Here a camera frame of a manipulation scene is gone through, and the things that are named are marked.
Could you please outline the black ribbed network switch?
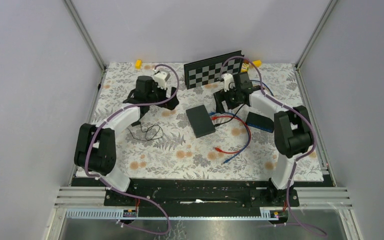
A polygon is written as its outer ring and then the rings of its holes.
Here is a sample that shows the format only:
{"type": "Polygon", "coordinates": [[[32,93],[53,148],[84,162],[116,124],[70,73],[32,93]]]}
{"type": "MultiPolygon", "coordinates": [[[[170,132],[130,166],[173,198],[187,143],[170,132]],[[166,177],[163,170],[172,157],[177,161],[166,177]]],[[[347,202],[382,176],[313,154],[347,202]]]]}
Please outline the black ribbed network switch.
{"type": "Polygon", "coordinates": [[[245,123],[249,127],[253,127],[253,128],[268,132],[268,133],[274,132],[273,120],[271,120],[270,118],[268,118],[266,116],[257,114],[257,113],[249,112],[247,115],[245,123]]]}

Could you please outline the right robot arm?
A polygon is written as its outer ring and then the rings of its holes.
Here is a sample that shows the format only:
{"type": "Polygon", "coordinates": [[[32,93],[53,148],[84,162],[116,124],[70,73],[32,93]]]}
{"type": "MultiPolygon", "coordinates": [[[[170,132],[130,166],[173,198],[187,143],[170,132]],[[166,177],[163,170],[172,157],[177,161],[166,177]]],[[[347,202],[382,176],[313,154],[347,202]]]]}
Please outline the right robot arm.
{"type": "Polygon", "coordinates": [[[214,93],[217,113],[225,113],[224,106],[233,110],[247,105],[273,121],[274,143],[279,156],[270,180],[274,188],[267,191],[266,198],[271,205],[279,206],[287,199],[285,189],[293,184],[295,163],[316,146],[308,110],[302,105],[290,107],[280,102],[266,92],[263,85],[253,85],[247,72],[224,73],[221,81],[223,89],[214,93]]]}

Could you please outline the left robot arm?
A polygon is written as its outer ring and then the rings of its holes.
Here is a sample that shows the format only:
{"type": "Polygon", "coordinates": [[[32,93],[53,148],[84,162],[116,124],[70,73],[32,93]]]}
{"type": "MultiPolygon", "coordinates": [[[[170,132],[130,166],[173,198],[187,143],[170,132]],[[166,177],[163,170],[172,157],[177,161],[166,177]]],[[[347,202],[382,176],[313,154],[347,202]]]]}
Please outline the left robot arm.
{"type": "Polygon", "coordinates": [[[129,188],[130,178],[116,167],[116,136],[139,123],[152,105],[173,110],[179,104],[176,87],[171,88],[167,97],[169,77],[166,71],[139,76],[121,109],[97,124],[80,126],[74,164],[83,168],[87,176],[103,180],[107,187],[117,191],[115,197],[124,206],[134,202],[135,192],[129,188]]]}

